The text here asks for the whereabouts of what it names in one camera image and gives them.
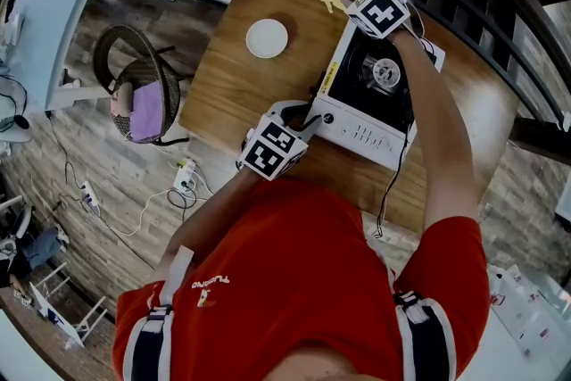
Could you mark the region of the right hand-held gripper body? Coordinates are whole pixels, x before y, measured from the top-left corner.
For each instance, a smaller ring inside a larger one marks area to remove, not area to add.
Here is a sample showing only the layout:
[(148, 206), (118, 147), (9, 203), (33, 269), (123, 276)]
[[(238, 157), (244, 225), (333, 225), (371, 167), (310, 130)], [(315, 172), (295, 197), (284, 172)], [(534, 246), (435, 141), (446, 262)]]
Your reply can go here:
[(348, 40), (357, 29), (368, 37), (383, 39), (410, 18), (406, 0), (342, 0), (342, 5), (349, 18), (342, 40)]

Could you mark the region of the person's right forearm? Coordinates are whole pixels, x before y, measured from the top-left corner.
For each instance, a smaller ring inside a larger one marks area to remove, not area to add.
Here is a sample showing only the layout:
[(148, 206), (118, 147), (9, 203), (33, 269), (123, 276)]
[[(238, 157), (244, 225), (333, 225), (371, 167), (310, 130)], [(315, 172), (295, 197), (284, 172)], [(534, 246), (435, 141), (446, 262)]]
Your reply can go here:
[(464, 120), (441, 74), (407, 30), (391, 35), (407, 73), (426, 169), (424, 228), (450, 217), (476, 216), (473, 156)]

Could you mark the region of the light grey table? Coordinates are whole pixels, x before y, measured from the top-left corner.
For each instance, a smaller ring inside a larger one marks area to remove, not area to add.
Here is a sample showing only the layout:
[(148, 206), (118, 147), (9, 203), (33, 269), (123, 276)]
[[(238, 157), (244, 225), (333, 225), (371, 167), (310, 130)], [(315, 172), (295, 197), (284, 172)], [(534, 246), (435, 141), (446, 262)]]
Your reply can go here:
[(17, 45), (8, 55), (10, 74), (27, 91), (30, 112), (69, 107), (109, 96), (102, 87), (61, 87), (64, 61), (87, 0), (16, 0), (23, 16)]

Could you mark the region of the person's red shirt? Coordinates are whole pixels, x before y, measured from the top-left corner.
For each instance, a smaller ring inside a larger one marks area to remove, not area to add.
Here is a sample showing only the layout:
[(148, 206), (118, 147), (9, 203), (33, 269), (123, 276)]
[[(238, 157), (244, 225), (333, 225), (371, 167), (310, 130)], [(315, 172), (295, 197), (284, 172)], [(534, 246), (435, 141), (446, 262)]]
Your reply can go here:
[(442, 307), (457, 368), (465, 369), (490, 307), (477, 222), (432, 225), (391, 281), (350, 203), (291, 179), (262, 183), (174, 294), (171, 379), (261, 381), (288, 354), (315, 344), (362, 374), (403, 381), (396, 292)]

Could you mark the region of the white table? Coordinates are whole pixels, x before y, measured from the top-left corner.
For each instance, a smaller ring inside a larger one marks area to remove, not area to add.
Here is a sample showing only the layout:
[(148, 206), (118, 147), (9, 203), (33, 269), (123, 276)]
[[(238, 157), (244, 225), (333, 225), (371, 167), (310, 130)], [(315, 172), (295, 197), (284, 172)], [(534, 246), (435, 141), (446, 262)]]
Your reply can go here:
[(534, 373), (555, 381), (571, 363), (571, 324), (518, 266), (487, 274), (491, 310)]

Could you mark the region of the purple cushion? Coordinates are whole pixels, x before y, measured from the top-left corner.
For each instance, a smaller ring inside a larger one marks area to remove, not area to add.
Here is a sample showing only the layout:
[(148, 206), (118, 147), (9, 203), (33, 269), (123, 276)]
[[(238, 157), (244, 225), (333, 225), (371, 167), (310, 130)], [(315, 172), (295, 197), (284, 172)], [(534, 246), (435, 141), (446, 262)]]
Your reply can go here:
[(134, 91), (130, 113), (130, 135), (134, 141), (141, 142), (161, 133), (162, 108), (161, 83), (158, 80)]

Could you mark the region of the dark wicker chair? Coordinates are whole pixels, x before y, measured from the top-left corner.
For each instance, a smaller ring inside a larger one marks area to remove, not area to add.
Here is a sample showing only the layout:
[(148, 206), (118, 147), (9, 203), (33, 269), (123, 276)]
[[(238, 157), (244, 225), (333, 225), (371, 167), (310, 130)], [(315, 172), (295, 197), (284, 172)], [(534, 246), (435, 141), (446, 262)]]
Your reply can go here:
[[(138, 57), (115, 78), (109, 69), (108, 54), (112, 45), (119, 39), (123, 40), (137, 52)], [(178, 84), (180, 76), (161, 58), (162, 53), (171, 51), (172, 49), (171, 46), (159, 50), (155, 49), (141, 30), (123, 24), (111, 25), (105, 29), (95, 44), (93, 54), (94, 74), (98, 82), (110, 96), (125, 82), (130, 82), (133, 85), (134, 91), (156, 80), (161, 83), (163, 123), (161, 133), (158, 136), (146, 138), (141, 142), (134, 141), (130, 135), (130, 116), (112, 116), (113, 122), (120, 133), (126, 139), (134, 143), (169, 146), (185, 143), (189, 140), (187, 137), (167, 142), (162, 140), (162, 137), (168, 131), (178, 114), (180, 102)]]

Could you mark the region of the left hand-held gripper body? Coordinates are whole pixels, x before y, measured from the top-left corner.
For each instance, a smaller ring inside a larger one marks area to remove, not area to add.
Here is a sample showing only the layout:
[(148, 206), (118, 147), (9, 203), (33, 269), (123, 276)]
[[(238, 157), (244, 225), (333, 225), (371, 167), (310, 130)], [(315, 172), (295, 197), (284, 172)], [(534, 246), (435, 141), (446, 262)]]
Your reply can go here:
[(289, 123), (301, 115), (284, 115), (288, 101), (273, 104), (261, 115), (255, 128), (246, 134), (237, 160), (239, 169), (247, 167), (266, 180), (289, 171), (309, 148), (296, 136)]

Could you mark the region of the white portable gas stove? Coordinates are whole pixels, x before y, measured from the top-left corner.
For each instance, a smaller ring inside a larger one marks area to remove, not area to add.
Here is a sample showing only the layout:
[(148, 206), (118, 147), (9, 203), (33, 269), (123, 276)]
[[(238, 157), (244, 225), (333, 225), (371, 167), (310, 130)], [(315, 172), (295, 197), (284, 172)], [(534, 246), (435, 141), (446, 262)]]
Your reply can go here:
[(317, 135), (389, 170), (397, 170), (417, 134), (407, 71), (387, 39), (348, 21), (313, 98)]

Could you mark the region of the person's left forearm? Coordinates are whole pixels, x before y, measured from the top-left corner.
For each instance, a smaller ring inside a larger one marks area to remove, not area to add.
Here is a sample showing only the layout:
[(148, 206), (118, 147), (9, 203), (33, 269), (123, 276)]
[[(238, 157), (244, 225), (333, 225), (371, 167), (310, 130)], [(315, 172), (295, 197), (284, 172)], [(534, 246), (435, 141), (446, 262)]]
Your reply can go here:
[(247, 167), (238, 171), (175, 231), (150, 282), (167, 278), (181, 246), (194, 252), (194, 267), (202, 264), (240, 217), (257, 185), (263, 181), (259, 174)]

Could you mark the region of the wooden table with black legs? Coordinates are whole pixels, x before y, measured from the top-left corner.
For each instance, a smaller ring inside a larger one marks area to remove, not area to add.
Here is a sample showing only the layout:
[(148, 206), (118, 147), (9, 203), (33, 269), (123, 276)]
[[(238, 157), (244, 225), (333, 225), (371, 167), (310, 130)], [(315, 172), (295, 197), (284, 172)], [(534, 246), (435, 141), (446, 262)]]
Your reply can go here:
[[(249, 52), (247, 30), (262, 19), (280, 21), (285, 50), (271, 59)], [(347, 22), (318, 0), (231, 0), (200, 61), (179, 122), (209, 145), (239, 154), (247, 131), (281, 100), (307, 100), (334, 53)], [(428, 38), (445, 51), (442, 76), (466, 124), (483, 194), (508, 141), (519, 101), (471, 49), (433, 20)], [(290, 171), (334, 191), (370, 214), (411, 231), (423, 227), (426, 173), (413, 145), (399, 174), (321, 138)]]

